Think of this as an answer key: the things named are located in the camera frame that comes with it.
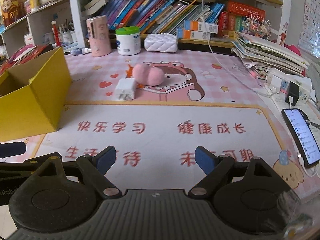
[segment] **white quilted bag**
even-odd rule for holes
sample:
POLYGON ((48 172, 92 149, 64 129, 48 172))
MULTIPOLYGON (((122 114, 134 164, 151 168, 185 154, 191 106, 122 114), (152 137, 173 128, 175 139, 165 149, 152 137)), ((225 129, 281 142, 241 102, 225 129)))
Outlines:
POLYGON ((178 37, 169 33, 148 34, 144 40, 144 48, 148 51, 176 52, 178 37))

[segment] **desk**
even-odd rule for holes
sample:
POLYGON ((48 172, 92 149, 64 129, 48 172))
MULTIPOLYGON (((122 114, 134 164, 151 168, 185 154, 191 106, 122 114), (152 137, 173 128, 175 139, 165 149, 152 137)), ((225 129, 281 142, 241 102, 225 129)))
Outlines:
POLYGON ((320 179, 309 178, 300 169, 279 111, 267 106, 270 99, 260 98, 224 70, 261 89, 239 58, 198 51, 169 54, 143 50, 127 57, 113 51, 104 57, 87 54, 66 59, 73 82, 61 129, 23 138, 27 152, 3 162, 22 162, 55 151, 71 161, 113 145, 118 150, 117 160, 106 176, 123 192, 127 188, 188 191, 205 176, 194 161, 198 145, 237 161, 260 156, 271 167, 285 149, 292 162, 288 172, 294 174, 288 184, 299 197, 320 190, 320 179), (138 89, 131 102, 112 101, 128 64, 141 62, 163 68, 173 80, 171 85, 138 89))

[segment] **open cardboard box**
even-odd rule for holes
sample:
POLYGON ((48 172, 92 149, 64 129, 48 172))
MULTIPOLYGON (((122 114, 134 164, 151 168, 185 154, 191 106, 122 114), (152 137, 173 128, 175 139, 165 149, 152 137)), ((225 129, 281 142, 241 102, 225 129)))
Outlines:
POLYGON ((71 77, 62 48, 0 76, 0 142, 58 129, 71 77))

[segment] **black charger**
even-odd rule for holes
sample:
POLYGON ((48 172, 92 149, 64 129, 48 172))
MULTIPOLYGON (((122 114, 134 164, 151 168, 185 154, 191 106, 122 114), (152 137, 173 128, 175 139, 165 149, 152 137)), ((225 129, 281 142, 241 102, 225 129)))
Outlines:
POLYGON ((291 102, 292 106, 295 106, 299 99, 300 88, 297 84, 290 81, 288 89, 287 89, 287 97, 285 98, 285 102, 290 104, 289 97, 293 98, 291 102))

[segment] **pink fluffy object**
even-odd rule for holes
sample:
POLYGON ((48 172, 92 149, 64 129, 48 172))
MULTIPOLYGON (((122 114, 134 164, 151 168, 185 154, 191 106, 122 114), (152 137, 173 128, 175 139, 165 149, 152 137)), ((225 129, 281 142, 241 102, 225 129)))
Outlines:
POLYGON ((134 66, 132 75, 138 84, 145 86, 158 86, 164 81, 164 72, 157 67, 151 67, 146 63, 134 66))

